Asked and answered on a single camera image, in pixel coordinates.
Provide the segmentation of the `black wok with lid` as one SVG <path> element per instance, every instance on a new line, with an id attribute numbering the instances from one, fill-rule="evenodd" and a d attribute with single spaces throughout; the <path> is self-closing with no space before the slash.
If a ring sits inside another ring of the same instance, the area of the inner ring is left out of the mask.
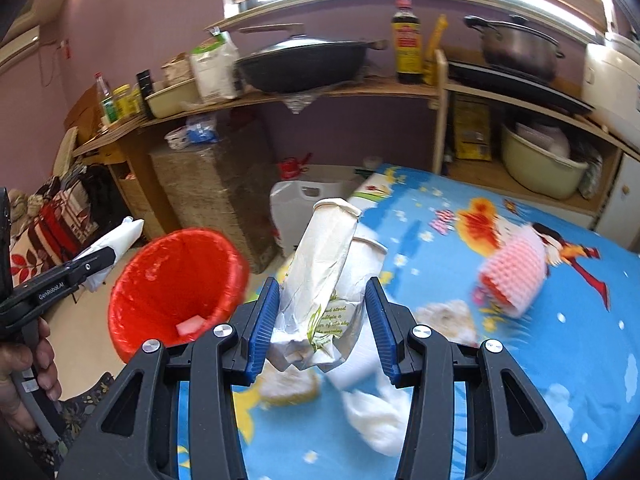
<path id="1" fill-rule="evenodd" d="M 255 89 L 270 94 L 302 93 L 355 79 L 369 50 L 385 50 L 388 41 L 329 40 L 305 34 L 303 23 L 247 26 L 240 34 L 286 32 L 288 38 L 239 58 L 235 68 Z"/>

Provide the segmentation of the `cream basin in cabinet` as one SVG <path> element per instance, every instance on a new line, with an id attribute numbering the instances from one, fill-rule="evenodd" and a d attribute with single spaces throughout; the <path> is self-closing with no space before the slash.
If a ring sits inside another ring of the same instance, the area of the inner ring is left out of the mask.
<path id="1" fill-rule="evenodd" d="M 502 161 L 506 171 L 529 191 L 555 200 L 572 196 L 586 173 L 586 162 L 555 155 L 502 126 Z"/>

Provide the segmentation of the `white cabinet door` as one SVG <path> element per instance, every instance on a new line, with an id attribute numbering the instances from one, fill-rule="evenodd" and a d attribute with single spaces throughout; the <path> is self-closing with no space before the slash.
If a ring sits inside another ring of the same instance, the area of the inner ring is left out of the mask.
<path id="1" fill-rule="evenodd" d="M 620 247 L 631 250 L 639 240 L 640 164 L 624 155 L 596 232 Z"/>

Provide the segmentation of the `red trash bin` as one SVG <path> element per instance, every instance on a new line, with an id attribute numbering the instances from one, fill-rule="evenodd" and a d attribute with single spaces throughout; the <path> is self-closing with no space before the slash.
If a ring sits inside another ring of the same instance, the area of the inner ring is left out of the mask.
<path id="1" fill-rule="evenodd" d="M 127 363 L 148 339 L 170 347 L 198 338 L 242 304 L 249 277 L 248 262 L 221 232 L 189 228 L 153 240 L 111 290 L 107 326 L 116 353 Z M 180 337 L 176 325 L 194 315 L 204 327 Z"/>

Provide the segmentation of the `brown paper bag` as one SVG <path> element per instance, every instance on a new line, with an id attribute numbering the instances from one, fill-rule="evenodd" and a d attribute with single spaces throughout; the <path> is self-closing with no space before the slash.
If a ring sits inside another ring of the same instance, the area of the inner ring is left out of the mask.
<path id="1" fill-rule="evenodd" d="M 166 87 L 180 84 L 193 78 L 189 55 L 180 52 L 162 65 L 164 83 Z"/>

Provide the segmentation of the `yellow package in cabinet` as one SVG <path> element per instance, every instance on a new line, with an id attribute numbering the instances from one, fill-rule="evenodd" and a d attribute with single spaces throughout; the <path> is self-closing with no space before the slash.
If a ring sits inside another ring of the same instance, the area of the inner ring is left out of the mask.
<path id="1" fill-rule="evenodd" d="M 492 157 L 489 104 L 475 96 L 456 94 L 452 119 L 454 152 L 457 159 L 490 162 Z"/>

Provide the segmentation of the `yellow jar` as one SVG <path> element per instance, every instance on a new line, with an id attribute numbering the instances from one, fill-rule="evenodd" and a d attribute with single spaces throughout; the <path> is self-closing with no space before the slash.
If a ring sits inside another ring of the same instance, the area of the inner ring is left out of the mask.
<path id="1" fill-rule="evenodd" d="M 113 90 L 113 100 L 117 116 L 121 120 L 129 119 L 134 111 L 130 104 L 130 85 L 122 84 Z"/>

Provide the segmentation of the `white tissue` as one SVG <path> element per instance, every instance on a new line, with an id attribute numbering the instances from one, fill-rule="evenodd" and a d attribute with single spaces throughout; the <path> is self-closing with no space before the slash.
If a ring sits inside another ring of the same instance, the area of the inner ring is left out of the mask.
<path id="1" fill-rule="evenodd" d="M 119 226 L 98 238 L 83 250 L 74 262 L 80 264 L 85 277 L 80 284 L 89 292 L 95 292 L 113 270 L 116 263 L 128 252 L 141 236 L 144 220 L 126 217 Z"/>

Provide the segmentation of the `blue salt bag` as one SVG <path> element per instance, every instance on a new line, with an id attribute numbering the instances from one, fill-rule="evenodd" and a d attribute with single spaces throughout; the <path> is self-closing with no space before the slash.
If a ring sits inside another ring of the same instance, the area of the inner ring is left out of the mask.
<path id="1" fill-rule="evenodd" d="M 186 136 L 191 144 L 217 143 L 219 136 L 216 114 L 197 114 L 186 118 Z"/>

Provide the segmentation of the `cream basin on shelf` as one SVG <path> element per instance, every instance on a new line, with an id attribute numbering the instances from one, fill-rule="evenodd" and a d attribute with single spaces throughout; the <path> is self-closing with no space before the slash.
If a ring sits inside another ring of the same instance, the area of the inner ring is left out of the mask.
<path id="1" fill-rule="evenodd" d="M 190 78 L 152 93 L 145 102 L 149 105 L 152 115 L 162 119 L 190 110 L 202 101 L 195 79 Z"/>

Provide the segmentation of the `white flour bag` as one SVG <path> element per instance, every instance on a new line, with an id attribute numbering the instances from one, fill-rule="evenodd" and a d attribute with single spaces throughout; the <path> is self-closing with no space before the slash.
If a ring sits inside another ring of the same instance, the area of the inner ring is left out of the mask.
<path id="1" fill-rule="evenodd" d="M 214 28 L 210 37 L 189 53 L 191 72 L 204 103 L 219 103 L 236 99 L 241 83 L 235 62 L 238 48 L 228 32 Z"/>

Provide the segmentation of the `small pink foam fruit net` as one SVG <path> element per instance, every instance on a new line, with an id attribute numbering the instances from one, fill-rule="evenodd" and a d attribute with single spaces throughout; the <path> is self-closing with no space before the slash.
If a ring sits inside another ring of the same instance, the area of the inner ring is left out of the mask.
<path id="1" fill-rule="evenodd" d="M 544 243 L 533 229 L 521 229 L 488 257 L 478 284 L 509 318 L 521 318 L 547 278 Z"/>

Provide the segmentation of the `wooden kitchen shelf unit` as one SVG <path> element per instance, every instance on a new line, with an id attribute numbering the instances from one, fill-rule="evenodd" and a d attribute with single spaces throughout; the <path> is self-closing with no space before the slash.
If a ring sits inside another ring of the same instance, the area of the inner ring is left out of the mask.
<path id="1" fill-rule="evenodd" d="M 456 94 L 483 99 L 490 108 L 514 122 L 541 117 L 554 120 L 577 139 L 592 143 L 603 156 L 603 177 L 597 195 L 586 200 L 574 193 L 567 200 L 555 200 L 524 188 L 510 176 L 502 162 L 445 162 L 449 110 Z M 106 133 L 81 144 L 75 154 L 88 155 L 103 165 L 119 162 L 119 157 L 105 154 L 104 148 L 107 145 L 120 148 L 130 134 L 149 128 L 166 132 L 190 116 L 236 108 L 250 110 L 260 118 L 264 118 L 268 110 L 278 112 L 280 126 L 269 126 L 267 131 L 273 153 L 281 158 L 308 152 L 317 162 L 354 166 L 367 156 L 378 156 L 386 162 L 446 174 L 459 182 L 521 200 L 594 230 L 623 156 L 639 161 L 638 152 L 585 116 L 570 116 L 553 108 L 471 88 L 449 76 L 442 76 L 437 87 L 401 84 L 380 76 L 347 81 L 314 93 L 311 102 L 299 113 L 293 113 L 280 96 L 252 90 L 239 99 L 200 104 L 162 119 L 139 115 L 119 122 Z"/>

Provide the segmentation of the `white foam block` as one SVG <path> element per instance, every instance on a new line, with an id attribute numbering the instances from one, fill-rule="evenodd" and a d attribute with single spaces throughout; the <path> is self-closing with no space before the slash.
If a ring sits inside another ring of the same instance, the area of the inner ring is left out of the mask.
<path id="1" fill-rule="evenodd" d="M 177 333 L 180 337 L 193 336 L 200 332 L 205 325 L 205 318 L 199 315 L 191 316 L 176 325 Z"/>

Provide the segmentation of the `wrapped woven box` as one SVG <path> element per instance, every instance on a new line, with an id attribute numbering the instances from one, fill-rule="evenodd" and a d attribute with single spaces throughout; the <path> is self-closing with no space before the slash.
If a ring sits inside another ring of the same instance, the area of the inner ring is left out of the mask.
<path id="1" fill-rule="evenodd" d="M 221 232 L 248 261 L 265 270 L 277 252 L 269 193 L 278 172 L 262 129 L 223 134 L 180 151 L 154 148 L 152 164 L 183 228 Z"/>

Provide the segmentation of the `white rice cooker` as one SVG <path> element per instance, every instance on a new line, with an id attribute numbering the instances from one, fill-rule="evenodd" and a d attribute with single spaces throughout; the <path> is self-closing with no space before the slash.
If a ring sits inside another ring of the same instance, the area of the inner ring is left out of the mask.
<path id="1" fill-rule="evenodd" d="M 639 46 L 607 32 L 604 44 L 586 47 L 582 99 L 593 119 L 639 149 Z"/>

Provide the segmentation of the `dark soy sauce bottle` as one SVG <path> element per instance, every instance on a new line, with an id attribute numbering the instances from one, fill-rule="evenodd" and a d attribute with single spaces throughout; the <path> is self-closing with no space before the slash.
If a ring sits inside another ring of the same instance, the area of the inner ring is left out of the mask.
<path id="1" fill-rule="evenodd" d="M 395 2 L 392 33 L 396 76 L 401 84 L 420 84 L 423 77 L 420 20 L 412 10 L 411 0 Z"/>

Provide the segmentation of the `white paper bag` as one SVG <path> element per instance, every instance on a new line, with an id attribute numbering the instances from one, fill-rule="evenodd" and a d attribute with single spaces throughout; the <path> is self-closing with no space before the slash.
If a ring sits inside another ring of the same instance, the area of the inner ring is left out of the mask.
<path id="1" fill-rule="evenodd" d="M 268 359 L 280 372 L 300 370 L 318 349 L 314 334 L 343 271 L 361 211 L 341 198 L 314 204 L 280 288 Z"/>

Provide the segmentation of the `white napkin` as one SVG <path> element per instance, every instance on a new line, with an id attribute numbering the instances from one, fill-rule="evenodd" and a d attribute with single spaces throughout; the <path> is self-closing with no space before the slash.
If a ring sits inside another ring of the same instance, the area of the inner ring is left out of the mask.
<path id="1" fill-rule="evenodd" d="M 346 418 L 373 451 L 399 456 L 408 427 L 410 393 L 395 388 L 382 372 L 376 374 L 375 385 L 376 396 L 360 390 L 342 392 Z"/>

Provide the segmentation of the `printed white paper cup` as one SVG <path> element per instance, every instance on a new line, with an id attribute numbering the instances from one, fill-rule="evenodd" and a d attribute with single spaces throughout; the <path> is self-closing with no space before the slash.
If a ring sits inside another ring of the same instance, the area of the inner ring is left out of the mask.
<path id="1" fill-rule="evenodd" d="M 341 276 L 337 282 L 337 297 L 354 304 L 356 330 L 346 330 L 352 346 L 349 356 L 341 350 L 343 362 L 326 372 L 329 382 L 337 390 L 349 390 L 380 368 L 367 310 L 364 306 L 364 289 L 370 278 L 382 271 L 387 249 L 378 242 L 378 236 L 366 226 L 357 226 L 350 243 Z"/>

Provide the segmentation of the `clear vinegar bottle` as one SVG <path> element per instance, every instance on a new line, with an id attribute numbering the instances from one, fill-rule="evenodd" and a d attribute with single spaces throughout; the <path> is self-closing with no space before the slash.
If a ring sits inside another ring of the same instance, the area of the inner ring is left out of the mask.
<path id="1" fill-rule="evenodd" d="M 114 103 L 113 93 L 101 73 L 96 73 L 96 92 L 98 92 L 98 98 L 107 123 L 109 125 L 116 124 L 116 122 L 118 122 L 118 113 Z"/>

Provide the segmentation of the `steel cooking pot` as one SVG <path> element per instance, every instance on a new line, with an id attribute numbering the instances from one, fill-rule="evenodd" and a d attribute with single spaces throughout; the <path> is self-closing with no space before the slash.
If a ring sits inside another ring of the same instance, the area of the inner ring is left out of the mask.
<path id="1" fill-rule="evenodd" d="M 510 21 L 486 20 L 467 15 L 463 23 L 480 33 L 485 61 L 548 84 L 555 80 L 558 62 L 565 58 L 559 41 L 527 25 L 526 18 L 512 15 Z"/>

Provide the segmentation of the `white pearl rice bag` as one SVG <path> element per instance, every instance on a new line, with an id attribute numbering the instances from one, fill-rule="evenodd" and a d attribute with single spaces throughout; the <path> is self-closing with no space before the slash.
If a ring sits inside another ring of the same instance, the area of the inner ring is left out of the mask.
<path id="1" fill-rule="evenodd" d="M 314 213 L 315 203 L 326 198 L 347 200 L 358 185 L 358 180 L 288 180 L 273 185 L 269 196 L 270 214 L 282 254 L 287 257 L 296 249 Z"/>

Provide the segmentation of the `yellow scrub sponge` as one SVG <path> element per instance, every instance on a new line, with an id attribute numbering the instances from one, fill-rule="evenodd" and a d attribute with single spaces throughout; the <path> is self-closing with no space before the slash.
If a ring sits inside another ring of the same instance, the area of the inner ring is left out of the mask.
<path id="1" fill-rule="evenodd" d="M 460 299 L 418 307 L 416 322 L 430 326 L 449 341 L 469 347 L 478 346 L 478 335 L 469 306 Z"/>
<path id="2" fill-rule="evenodd" d="M 287 406 L 310 402 L 320 394 L 320 379 L 313 370 L 290 366 L 283 372 L 265 362 L 257 379 L 259 399 L 269 406 Z"/>

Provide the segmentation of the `yellow snack packet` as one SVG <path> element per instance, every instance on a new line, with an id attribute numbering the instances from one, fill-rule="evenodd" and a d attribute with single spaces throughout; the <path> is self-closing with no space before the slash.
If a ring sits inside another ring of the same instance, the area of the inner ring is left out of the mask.
<path id="1" fill-rule="evenodd" d="M 440 42 L 442 41 L 442 35 L 448 28 L 448 20 L 446 14 L 439 14 L 434 30 L 431 33 L 430 38 L 427 40 L 426 48 L 424 51 L 423 59 L 423 82 L 428 86 L 434 86 L 435 84 L 435 70 L 436 70 L 436 51 L 439 49 Z"/>

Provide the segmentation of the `black induction cooktop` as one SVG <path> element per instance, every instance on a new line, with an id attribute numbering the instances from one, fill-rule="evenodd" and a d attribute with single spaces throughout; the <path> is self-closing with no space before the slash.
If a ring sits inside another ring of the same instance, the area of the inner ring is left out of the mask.
<path id="1" fill-rule="evenodd" d="M 490 67 L 452 61 L 449 63 L 449 77 L 458 84 L 510 96 L 570 115 L 586 116 L 594 111 L 584 101 L 546 84 Z"/>

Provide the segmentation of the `blue cartoon tablecloth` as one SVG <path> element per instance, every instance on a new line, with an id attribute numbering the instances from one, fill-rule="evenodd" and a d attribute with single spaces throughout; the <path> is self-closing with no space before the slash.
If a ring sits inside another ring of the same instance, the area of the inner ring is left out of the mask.
<path id="1" fill-rule="evenodd" d="M 383 165 L 352 194 L 360 228 L 387 250 L 389 300 L 448 339 L 501 341 L 538 388 L 591 478 L 639 474 L 639 257 L 533 206 L 425 171 Z M 544 287 L 519 318 L 480 287 L 483 261 L 520 226 L 548 255 Z M 253 479 L 390 479 L 411 401 L 382 373 L 371 336 L 317 374 L 317 395 L 279 406 L 235 390 Z"/>

